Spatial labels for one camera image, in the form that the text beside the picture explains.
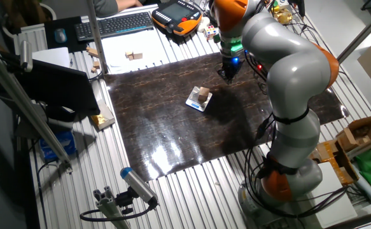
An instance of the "keyboard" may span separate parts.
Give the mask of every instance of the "keyboard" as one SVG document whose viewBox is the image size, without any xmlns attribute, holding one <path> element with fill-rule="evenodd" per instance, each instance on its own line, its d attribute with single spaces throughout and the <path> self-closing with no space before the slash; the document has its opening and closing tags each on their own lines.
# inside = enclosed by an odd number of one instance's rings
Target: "keyboard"
<svg viewBox="0 0 371 229">
<path fill-rule="evenodd" d="M 101 37 L 119 36 L 154 27 L 149 13 L 135 13 L 119 17 L 98 20 Z M 78 41 L 93 40 L 89 22 L 75 25 Z"/>
</svg>

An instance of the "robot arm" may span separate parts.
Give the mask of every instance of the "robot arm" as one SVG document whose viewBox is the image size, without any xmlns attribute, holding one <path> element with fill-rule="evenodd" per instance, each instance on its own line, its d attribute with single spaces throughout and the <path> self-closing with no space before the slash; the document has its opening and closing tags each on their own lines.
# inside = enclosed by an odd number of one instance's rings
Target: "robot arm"
<svg viewBox="0 0 371 229">
<path fill-rule="evenodd" d="M 213 4 L 224 75 L 233 78 L 236 74 L 240 66 L 231 71 L 228 60 L 237 58 L 243 49 L 273 64 L 267 75 L 267 93 L 276 137 L 256 189 L 268 204 L 279 205 L 310 192 L 322 181 L 319 167 L 307 158 L 320 134 L 319 119 L 307 103 L 331 86 L 339 64 L 321 47 L 287 30 L 262 5 L 262 0 L 215 0 Z"/>
</svg>

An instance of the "metal pole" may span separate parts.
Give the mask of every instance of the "metal pole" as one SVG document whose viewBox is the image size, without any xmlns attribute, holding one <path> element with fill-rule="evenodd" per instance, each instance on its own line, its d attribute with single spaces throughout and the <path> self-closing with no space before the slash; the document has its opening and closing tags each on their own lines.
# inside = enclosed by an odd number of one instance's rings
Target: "metal pole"
<svg viewBox="0 0 371 229">
<path fill-rule="evenodd" d="M 108 65 L 106 64 L 106 58 L 104 57 L 102 40 L 101 40 L 101 32 L 99 32 L 99 25 L 96 19 L 96 12 L 93 0 L 87 0 L 88 7 L 89 7 L 89 23 L 90 28 L 92 30 L 92 35 L 95 39 L 95 45 L 97 54 L 99 56 L 99 60 L 102 66 L 102 73 L 103 75 L 108 73 Z"/>
<path fill-rule="evenodd" d="M 349 159 L 352 160 L 352 158 L 368 151 L 371 149 L 371 140 L 369 142 L 366 142 L 365 144 L 362 144 L 361 146 L 358 146 L 355 149 L 352 149 L 351 151 L 347 152 L 346 155 L 349 157 Z"/>
<path fill-rule="evenodd" d="M 371 22 L 359 33 L 359 35 L 345 48 L 345 50 L 338 56 L 337 60 L 339 64 L 343 61 L 357 48 L 363 40 L 371 33 Z"/>
<path fill-rule="evenodd" d="M 7 71 L 2 60 L 0 60 L 0 84 L 11 96 L 31 124 L 35 127 L 41 137 L 48 143 L 58 158 L 62 162 L 68 164 L 66 165 L 67 167 L 70 167 L 70 159 L 68 154 L 65 152 L 64 148 L 53 134 L 49 126 L 41 119 L 39 114 L 33 108 L 30 98 L 28 98 L 28 95 L 21 87 L 14 74 Z"/>
</svg>

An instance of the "computer monitor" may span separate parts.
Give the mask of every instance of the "computer monitor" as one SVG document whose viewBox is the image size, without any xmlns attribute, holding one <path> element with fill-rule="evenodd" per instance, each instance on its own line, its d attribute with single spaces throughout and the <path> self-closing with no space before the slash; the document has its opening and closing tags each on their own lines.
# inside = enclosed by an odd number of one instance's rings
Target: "computer monitor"
<svg viewBox="0 0 371 229">
<path fill-rule="evenodd" d="M 0 54 L 7 61 L 20 64 L 18 55 Z M 45 102 L 49 108 L 66 107 L 81 115 L 100 113 L 86 73 L 38 60 L 33 60 L 32 66 L 29 73 L 15 73 L 31 99 Z M 3 93 L 6 91 L 0 84 L 0 94 Z"/>
</svg>

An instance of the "small wooden cube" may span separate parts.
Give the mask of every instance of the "small wooden cube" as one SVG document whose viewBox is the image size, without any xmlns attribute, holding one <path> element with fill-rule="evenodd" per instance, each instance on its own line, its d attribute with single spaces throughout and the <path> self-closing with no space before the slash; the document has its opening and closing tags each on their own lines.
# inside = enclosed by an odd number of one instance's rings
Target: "small wooden cube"
<svg viewBox="0 0 371 229">
<path fill-rule="evenodd" d="M 199 89 L 198 101 L 205 102 L 208 99 L 208 95 L 209 95 L 209 88 L 201 87 Z"/>
<path fill-rule="evenodd" d="M 133 53 L 133 59 L 134 60 L 138 60 L 138 59 L 142 59 L 142 58 L 143 58 L 142 53 Z"/>
<path fill-rule="evenodd" d="M 94 62 L 94 68 L 100 69 L 101 68 L 101 63 L 99 63 L 99 61 L 95 61 Z"/>
<path fill-rule="evenodd" d="M 89 55 L 99 58 L 99 54 L 97 53 L 97 50 L 94 48 L 86 47 L 86 51 L 89 53 Z"/>
<path fill-rule="evenodd" d="M 126 52 L 126 58 L 130 58 L 130 56 L 133 56 L 133 51 Z"/>
</svg>

